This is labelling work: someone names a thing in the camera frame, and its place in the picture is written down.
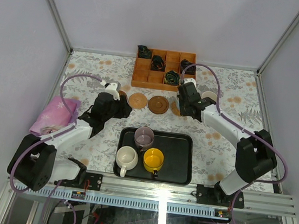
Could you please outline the dark wooden coaster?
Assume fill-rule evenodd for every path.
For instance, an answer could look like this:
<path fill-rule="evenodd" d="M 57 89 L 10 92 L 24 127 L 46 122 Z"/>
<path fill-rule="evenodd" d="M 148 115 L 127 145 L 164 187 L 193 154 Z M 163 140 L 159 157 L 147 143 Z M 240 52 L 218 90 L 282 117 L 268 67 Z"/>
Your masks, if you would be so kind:
<path fill-rule="evenodd" d="M 148 101 L 148 108 L 154 114 L 164 114 L 169 107 L 169 101 L 162 96 L 154 96 Z"/>
<path fill-rule="evenodd" d="M 119 91 L 120 100 L 128 101 L 128 96 L 124 91 Z"/>

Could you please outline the pink cup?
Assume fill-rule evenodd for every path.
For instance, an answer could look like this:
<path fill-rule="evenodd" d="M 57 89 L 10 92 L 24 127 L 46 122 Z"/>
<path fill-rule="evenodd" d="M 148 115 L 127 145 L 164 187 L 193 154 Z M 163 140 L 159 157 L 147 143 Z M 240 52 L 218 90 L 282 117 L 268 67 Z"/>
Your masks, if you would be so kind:
<path fill-rule="evenodd" d="M 217 94 L 214 92 L 211 92 L 211 91 L 203 92 L 201 97 L 202 98 L 208 97 L 208 98 L 212 99 L 214 102 L 217 102 Z"/>

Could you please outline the purple cup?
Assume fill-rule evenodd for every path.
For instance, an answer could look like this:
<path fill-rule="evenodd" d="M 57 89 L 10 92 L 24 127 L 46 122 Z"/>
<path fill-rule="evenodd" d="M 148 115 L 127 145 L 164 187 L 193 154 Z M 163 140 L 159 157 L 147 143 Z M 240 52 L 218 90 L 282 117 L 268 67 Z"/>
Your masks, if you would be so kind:
<path fill-rule="evenodd" d="M 139 151 L 145 151 L 153 146 L 154 132 L 147 126 L 138 128 L 134 133 L 135 146 Z"/>

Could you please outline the white cup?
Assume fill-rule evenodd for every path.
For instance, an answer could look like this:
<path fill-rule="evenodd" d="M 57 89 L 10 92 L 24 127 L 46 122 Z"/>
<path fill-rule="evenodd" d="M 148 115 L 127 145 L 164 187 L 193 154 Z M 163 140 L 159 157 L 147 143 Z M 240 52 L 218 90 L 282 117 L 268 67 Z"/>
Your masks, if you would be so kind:
<path fill-rule="evenodd" d="M 138 163 L 138 154 L 130 146 L 121 147 L 115 157 L 115 162 L 120 168 L 119 176 L 124 177 L 127 171 L 134 169 Z"/>

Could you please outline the yellow cup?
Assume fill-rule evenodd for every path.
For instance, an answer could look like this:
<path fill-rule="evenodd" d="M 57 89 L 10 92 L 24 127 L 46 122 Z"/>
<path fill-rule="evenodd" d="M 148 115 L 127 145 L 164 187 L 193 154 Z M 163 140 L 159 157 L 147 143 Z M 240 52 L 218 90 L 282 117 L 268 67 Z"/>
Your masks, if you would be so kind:
<path fill-rule="evenodd" d="M 150 148 L 145 151 L 143 156 L 143 165 L 146 171 L 152 174 L 153 179 L 159 177 L 159 171 L 164 164 L 164 154 L 156 148 Z"/>

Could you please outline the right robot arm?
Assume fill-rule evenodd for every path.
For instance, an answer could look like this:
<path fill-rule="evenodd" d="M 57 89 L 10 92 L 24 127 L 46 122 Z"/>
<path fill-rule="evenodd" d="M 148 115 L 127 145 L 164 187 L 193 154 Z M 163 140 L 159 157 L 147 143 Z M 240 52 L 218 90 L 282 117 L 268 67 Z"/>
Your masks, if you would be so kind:
<path fill-rule="evenodd" d="M 217 204 L 231 202 L 237 191 L 277 167 L 268 131 L 251 132 L 229 119 L 214 100 L 202 98 L 192 82 L 180 85 L 177 97 L 182 116 L 212 127 L 236 149 L 235 169 L 214 185 L 213 199 Z"/>

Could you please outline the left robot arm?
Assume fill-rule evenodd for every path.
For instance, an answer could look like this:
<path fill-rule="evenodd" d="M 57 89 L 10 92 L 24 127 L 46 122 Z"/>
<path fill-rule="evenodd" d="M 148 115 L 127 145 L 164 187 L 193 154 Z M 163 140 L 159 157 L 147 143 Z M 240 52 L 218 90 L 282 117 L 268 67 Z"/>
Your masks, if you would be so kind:
<path fill-rule="evenodd" d="M 74 157 L 58 159 L 58 155 L 70 146 L 93 138 L 110 119 L 128 118 L 131 112 L 125 95 L 115 100 L 111 94 L 101 92 L 75 123 L 49 135 L 26 135 L 12 157 L 7 173 L 33 191 L 42 189 L 49 182 L 79 188 L 85 184 L 87 167 Z"/>

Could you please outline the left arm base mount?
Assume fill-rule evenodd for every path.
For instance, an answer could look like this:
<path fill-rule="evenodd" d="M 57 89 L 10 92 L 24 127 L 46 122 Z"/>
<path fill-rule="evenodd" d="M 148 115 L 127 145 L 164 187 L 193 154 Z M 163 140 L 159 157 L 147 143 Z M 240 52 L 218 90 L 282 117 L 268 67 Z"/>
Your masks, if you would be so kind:
<path fill-rule="evenodd" d="M 100 191 L 103 179 L 102 174 L 87 172 L 87 167 L 74 158 L 68 158 L 68 160 L 78 167 L 79 172 L 72 180 L 64 179 L 61 183 L 63 186 Z"/>

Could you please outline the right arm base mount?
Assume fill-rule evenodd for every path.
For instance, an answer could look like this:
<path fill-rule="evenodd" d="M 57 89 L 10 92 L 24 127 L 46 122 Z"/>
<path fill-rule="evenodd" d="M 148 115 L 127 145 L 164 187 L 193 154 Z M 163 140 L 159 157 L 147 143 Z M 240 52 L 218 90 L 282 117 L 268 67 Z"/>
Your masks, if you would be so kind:
<path fill-rule="evenodd" d="M 211 206 L 224 206 L 229 209 L 244 209 L 242 189 L 249 184 L 238 184 L 226 182 L 224 180 L 217 182 L 213 187 L 203 184 L 197 184 L 196 189 L 190 192 L 198 204 Z"/>

